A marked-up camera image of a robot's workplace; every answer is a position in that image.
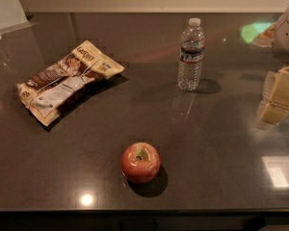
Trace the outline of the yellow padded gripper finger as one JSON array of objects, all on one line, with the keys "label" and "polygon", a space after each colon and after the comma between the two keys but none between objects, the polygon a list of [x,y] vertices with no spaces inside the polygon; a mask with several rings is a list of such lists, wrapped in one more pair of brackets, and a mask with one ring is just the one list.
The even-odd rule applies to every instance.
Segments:
[{"label": "yellow padded gripper finger", "polygon": [[258,126],[276,126],[289,114],[289,65],[269,71],[256,113]]}]

